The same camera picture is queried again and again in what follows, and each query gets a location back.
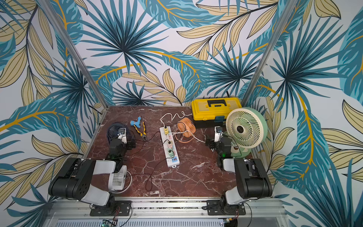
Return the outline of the white power strip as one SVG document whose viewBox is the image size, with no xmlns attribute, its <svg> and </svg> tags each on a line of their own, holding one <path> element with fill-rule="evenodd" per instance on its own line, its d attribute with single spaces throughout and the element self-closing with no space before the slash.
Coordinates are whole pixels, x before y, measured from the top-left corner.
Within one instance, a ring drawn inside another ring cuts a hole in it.
<svg viewBox="0 0 363 227">
<path fill-rule="evenodd" d="M 168 167 L 176 168 L 180 164 L 180 158 L 176 149 L 176 144 L 170 126 L 159 128 L 161 141 L 164 149 L 166 163 Z"/>
</svg>

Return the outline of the pink plug adapter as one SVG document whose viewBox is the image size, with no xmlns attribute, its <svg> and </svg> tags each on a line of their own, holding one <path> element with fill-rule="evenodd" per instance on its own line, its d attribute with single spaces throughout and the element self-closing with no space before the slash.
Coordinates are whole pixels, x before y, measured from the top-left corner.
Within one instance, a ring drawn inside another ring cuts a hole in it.
<svg viewBox="0 0 363 227">
<path fill-rule="evenodd" d="M 172 148 L 172 147 L 173 147 L 173 145 L 174 145 L 174 144 L 173 144 L 173 141 L 168 141 L 168 142 L 167 142 L 167 145 L 168 145 L 168 147 L 169 147 L 169 148 Z"/>
</svg>

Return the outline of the green plug adapter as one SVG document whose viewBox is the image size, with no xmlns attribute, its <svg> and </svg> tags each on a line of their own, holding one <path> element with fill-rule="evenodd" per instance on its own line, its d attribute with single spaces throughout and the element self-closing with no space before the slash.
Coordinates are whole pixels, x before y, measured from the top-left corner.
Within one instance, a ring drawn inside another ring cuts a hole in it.
<svg viewBox="0 0 363 227">
<path fill-rule="evenodd" d="M 173 158 L 175 156 L 175 153 L 173 150 L 168 150 L 168 155 L 170 158 Z"/>
</svg>

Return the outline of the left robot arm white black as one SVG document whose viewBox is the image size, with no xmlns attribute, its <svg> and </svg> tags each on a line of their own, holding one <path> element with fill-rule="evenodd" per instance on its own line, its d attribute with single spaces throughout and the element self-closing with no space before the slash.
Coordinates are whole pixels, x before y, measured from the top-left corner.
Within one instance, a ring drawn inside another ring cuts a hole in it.
<svg viewBox="0 0 363 227">
<path fill-rule="evenodd" d="M 119 133 L 110 140 L 106 159 L 70 158 L 50 183 L 48 194 L 68 200 L 77 200 L 98 207 L 111 207 L 112 194 L 125 191 L 127 176 L 131 174 L 123 163 L 128 150 L 136 147 L 135 139 Z M 108 190 L 92 185 L 98 175 L 109 175 Z"/>
</svg>

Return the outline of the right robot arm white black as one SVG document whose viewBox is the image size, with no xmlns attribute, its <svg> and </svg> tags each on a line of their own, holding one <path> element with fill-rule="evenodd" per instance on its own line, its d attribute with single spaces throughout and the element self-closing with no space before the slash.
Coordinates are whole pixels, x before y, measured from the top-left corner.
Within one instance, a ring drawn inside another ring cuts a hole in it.
<svg viewBox="0 0 363 227">
<path fill-rule="evenodd" d="M 216 163 L 221 170 L 235 174 L 236 186 L 223 193 L 221 207 L 272 196 L 272 185 L 260 159 L 233 158 L 221 141 L 207 139 L 205 145 L 217 152 Z"/>
</svg>

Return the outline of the dark blue small fan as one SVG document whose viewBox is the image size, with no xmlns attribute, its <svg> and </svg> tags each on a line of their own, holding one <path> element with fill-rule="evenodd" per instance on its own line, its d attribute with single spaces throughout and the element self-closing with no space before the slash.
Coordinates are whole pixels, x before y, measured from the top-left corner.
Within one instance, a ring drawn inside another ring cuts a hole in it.
<svg viewBox="0 0 363 227">
<path fill-rule="evenodd" d="M 126 128 L 127 130 L 127 134 L 128 134 L 128 129 L 127 126 L 121 122 L 116 122 L 113 123 L 107 130 L 107 138 L 108 138 L 108 142 L 109 144 L 111 144 L 111 141 L 114 139 L 118 139 L 118 129 L 119 128 Z"/>
</svg>

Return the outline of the orange small desk fan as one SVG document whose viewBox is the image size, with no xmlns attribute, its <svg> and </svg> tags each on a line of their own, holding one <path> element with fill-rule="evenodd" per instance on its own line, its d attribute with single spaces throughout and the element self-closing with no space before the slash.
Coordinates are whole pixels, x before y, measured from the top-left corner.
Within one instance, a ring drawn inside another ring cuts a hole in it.
<svg viewBox="0 0 363 227">
<path fill-rule="evenodd" d="M 191 138 L 196 132 L 196 127 L 191 119 L 184 117 L 178 121 L 177 127 L 179 132 L 182 132 L 182 135 L 187 138 Z"/>
</svg>

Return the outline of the large green cream desk fan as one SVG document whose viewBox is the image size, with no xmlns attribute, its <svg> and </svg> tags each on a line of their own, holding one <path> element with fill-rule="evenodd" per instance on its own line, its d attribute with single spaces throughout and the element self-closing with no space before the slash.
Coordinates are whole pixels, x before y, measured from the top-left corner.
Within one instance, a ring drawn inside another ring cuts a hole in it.
<svg viewBox="0 0 363 227">
<path fill-rule="evenodd" d="M 267 122 L 257 110 L 244 107 L 232 110 L 226 119 L 226 136 L 231 140 L 231 156 L 242 159 L 259 146 L 268 134 Z"/>
</svg>

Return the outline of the white small fan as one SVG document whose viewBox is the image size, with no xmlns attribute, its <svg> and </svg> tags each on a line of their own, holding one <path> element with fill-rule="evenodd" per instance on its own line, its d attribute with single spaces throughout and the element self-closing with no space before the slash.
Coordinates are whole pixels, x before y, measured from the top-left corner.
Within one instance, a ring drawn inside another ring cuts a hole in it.
<svg viewBox="0 0 363 227">
<path fill-rule="evenodd" d="M 109 175 L 108 189 L 111 192 L 122 191 L 125 187 L 127 166 L 123 165 L 119 172 Z"/>
</svg>

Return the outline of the blue plastic toy figure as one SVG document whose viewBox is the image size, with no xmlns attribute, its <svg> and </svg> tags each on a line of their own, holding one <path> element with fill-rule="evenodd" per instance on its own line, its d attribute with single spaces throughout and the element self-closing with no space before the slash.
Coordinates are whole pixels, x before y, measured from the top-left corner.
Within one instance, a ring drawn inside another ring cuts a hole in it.
<svg viewBox="0 0 363 227">
<path fill-rule="evenodd" d="M 130 121 L 131 126 L 136 126 L 137 128 L 141 128 L 141 116 L 138 117 L 137 121 Z"/>
</svg>

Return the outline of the yellow black toolbox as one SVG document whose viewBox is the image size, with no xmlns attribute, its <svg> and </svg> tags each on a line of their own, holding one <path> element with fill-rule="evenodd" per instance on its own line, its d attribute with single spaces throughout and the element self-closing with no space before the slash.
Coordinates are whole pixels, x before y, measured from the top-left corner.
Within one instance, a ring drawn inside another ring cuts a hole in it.
<svg viewBox="0 0 363 227">
<path fill-rule="evenodd" d="M 193 123 L 196 128 L 225 126 L 228 115 L 242 108 L 237 97 L 195 99 L 192 101 Z"/>
</svg>

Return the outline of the yellow handled pliers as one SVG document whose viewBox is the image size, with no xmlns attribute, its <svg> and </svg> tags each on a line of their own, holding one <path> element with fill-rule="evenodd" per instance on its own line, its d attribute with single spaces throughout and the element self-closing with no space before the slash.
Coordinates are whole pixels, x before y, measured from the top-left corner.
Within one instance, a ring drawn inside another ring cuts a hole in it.
<svg viewBox="0 0 363 227">
<path fill-rule="evenodd" d="M 137 128 L 136 126 L 134 126 L 134 128 L 137 131 L 137 133 L 142 137 L 143 141 L 147 141 L 145 122 L 141 121 L 141 128 Z"/>
</svg>

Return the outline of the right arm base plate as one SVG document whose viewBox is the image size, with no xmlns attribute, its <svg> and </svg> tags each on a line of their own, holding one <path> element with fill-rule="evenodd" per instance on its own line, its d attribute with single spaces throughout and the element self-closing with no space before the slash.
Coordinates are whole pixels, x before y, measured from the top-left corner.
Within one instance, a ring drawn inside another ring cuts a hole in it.
<svg viewBox="0 0 363 227">
<path fill-rule="evenodd" d="M 209 216 L 241 216 L 246 211 L 242 205 L 224 204 L 221 200 L 207 200 L 207 205 L 202 207 Z"/>
</svg>

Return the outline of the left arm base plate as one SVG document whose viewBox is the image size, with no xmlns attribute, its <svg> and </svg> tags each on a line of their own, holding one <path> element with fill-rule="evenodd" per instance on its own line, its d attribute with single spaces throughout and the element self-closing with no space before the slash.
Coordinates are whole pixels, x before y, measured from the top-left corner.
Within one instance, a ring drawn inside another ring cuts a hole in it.
<svg viewBox="0 0 363 227">
<path fill-rule="evenodd" d="M 130 215 L 132 201 L 112 201 L 105 206 L 93 205 L 91 217 L 126 217 Z"/>
</svg>

